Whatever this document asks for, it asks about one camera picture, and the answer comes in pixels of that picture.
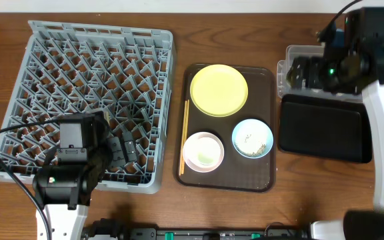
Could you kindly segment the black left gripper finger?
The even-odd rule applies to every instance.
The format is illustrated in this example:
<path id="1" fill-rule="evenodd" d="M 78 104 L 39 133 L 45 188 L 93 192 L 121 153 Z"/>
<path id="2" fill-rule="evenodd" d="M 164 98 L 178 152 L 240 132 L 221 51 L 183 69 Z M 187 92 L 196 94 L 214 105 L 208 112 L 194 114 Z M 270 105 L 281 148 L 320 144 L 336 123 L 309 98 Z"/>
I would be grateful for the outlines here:
<path id="1" fill-rule="evenodd" d="M 138 160 L 136 144 L 130 131 L 122 133 L 123 152 L 126 162 L 135 162 Z"/>
<path id="2" fill-rule="evenodd" d="M 121 140 L 118 137 L 110 137 L 107 139 L 108 148 L 112 152 L 113 159 L 109 164 L 109 167 L 124 167 L 126 159 L 123 151 Z"/>

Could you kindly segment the light blue bowl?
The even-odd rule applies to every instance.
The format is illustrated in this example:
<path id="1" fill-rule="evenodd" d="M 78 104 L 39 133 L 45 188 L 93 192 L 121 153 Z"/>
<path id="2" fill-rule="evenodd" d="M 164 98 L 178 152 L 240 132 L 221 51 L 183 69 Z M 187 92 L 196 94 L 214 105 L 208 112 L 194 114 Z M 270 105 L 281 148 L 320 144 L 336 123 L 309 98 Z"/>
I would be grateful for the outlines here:
<path id="1" fill-rule="evenodd" d="M 231 140 L 235 150 L 243 157 L 259 159 L 273 148 L 274 136 L 270 127 L 258 119 L 245 119 L 233 129 Z"/>

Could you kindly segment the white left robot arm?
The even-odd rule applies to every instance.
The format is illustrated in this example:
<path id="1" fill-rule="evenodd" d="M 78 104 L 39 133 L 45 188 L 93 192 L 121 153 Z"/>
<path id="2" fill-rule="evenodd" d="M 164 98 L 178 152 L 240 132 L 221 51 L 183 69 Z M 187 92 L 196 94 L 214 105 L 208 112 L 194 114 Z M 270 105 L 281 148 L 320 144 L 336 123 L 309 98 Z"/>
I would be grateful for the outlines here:
<path id="1" fill-rule="evenodd" d="M 38 228 L 49 227 L 51 239 L 80 239 L 91 193 L 105 172 L 138 159 L 131 132 L 114 133 L 102 111 L 57 119 L 60 143 L 33 179 L 35 198 L 45 216 Z"/>

